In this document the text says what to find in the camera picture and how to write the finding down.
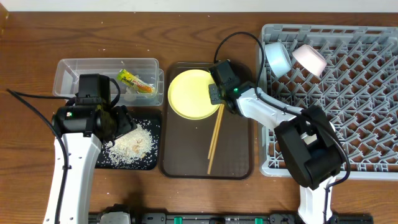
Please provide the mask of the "yellow plate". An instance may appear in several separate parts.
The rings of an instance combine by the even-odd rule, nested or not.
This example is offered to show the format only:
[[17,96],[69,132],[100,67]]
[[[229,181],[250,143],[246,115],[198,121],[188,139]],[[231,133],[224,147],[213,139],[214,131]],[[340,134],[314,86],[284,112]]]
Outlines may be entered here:
[[212,105],[210,100],[208,86],[214,83],[210,72],[186,70],[178,74],[169,85],[169,105],[183,118],[205,119],[219,108],[219,105]]

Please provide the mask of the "wooden chopstick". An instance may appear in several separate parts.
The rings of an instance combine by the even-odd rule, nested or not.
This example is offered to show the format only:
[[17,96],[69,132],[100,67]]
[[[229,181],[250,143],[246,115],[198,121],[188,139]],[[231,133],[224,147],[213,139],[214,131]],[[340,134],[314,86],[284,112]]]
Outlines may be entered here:
[[218,142],[218,135],[219,135],[221,121],[222,121],[222,117],[223,117],[224,105],[223,104],[221,104],[221,105],[222,105],[222,108],[221,108],[221,114],[220,114],[219,121],[218,121],[218,128],[217,128],[217,131],[216,131],[215,141],[214,141],[214,145],[213,145],[213,150],[211,152],[211,157],[209,159],[209,164],[208,164],[208,170],[207,170],[207,174],[208,175],[211,174],[211,169],[212,169],[213,160],[214,160],[214,156],[215,156],[215,150],[216,150],[216,146],[217,146],[217,142]]
[[219,121],[219,117],[220,117],[220,114],[221,114],[221,108],[222,108],[222,105],[220,105],[219,108],[218,108],[216,122],[215,122],[215,126],[214,126],[214,129],[213,129],[213,134],[212,134],[211,142],[210,142],[210,148],[209,148],[209,152],[208,152],[208,159],[210,159],[211,152],[213,150],[213,145],[214,145],[214,141],[215,141],[215,135],[216,135],[216,131],[217,131],[217,128],[218,128],[218,121]]

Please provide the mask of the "green orange snack wrapper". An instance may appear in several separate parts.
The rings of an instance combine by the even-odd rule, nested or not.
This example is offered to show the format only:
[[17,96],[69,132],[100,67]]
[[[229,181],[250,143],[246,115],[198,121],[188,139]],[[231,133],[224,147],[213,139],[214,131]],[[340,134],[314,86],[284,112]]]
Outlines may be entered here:
[[142,81],[139,77],[133,75],[125,69],[120,70],[116,78],[122,83],[126,84],[128,87],[135,89],[138,93],[154,93],[153,86],[150,86],[146,82]]

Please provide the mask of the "light blue bowl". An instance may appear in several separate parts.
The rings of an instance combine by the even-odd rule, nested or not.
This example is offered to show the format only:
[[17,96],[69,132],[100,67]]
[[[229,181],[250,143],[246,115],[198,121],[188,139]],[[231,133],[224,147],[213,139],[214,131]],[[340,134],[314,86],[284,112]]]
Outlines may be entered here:
[[268,64],[277,78],[284,76],[292,68],[292,62],[285,46],[280,42],[264,46]]

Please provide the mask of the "white bowl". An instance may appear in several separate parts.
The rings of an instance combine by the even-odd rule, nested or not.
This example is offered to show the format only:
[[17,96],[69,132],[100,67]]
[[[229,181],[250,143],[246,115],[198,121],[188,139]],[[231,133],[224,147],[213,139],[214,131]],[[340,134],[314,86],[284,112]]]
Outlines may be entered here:
[[324,71],[327,62],[324,57],[310,45],[304,44],[292,52],[299,64],[310,73],[319,77]]

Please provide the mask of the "white green cup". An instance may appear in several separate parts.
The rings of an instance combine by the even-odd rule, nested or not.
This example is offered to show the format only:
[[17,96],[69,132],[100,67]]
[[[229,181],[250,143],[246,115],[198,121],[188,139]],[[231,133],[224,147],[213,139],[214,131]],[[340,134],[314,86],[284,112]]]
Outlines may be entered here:
[[317,140],[317,135],[316,134],[309,136],[308,134],[304,133],[304,134],[301,135],[301,137],[302,137],[302,140],[304,140],[304,142],[307,145],[309,145],[312,142]]

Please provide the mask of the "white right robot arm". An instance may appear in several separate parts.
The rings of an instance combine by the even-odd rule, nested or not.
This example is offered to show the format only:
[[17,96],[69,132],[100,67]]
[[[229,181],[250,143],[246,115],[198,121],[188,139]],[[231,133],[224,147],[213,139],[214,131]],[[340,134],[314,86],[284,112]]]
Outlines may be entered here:
[[328,223],[331,189],[346,156],[324,111],[287,105],[250,82],[229,89],[210,84],[208,92],[212,104],[274,132],[285,166],[300,186],[299,217],[304,223]]

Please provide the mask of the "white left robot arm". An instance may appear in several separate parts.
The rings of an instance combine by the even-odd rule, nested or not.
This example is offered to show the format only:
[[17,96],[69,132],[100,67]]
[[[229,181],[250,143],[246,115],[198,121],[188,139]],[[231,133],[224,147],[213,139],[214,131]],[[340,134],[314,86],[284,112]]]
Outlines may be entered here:
[[55,166],[44,223],[88,223],[93,173],[104,144],[136,129],[125,106],[63,106],[53,115]]

